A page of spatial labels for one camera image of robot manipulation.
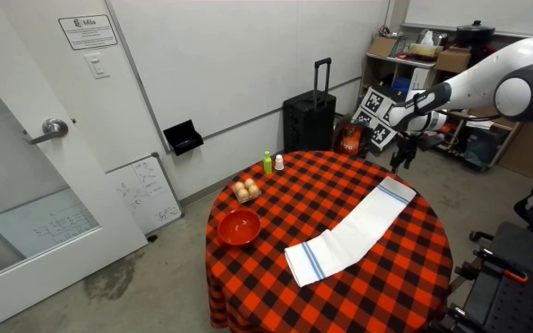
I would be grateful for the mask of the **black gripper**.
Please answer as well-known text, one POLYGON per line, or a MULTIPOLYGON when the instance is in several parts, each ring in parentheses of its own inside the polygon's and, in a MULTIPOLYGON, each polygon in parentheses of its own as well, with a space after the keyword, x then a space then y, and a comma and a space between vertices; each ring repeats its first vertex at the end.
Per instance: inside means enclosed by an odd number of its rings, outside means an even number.
POLYGON ((398 150, 391 159, 391 172, 396 172, 402 161, 405 161, 404 168, 409 168, 415 155, 417 155, 417 137, 415 135, 400 137, 398 150))

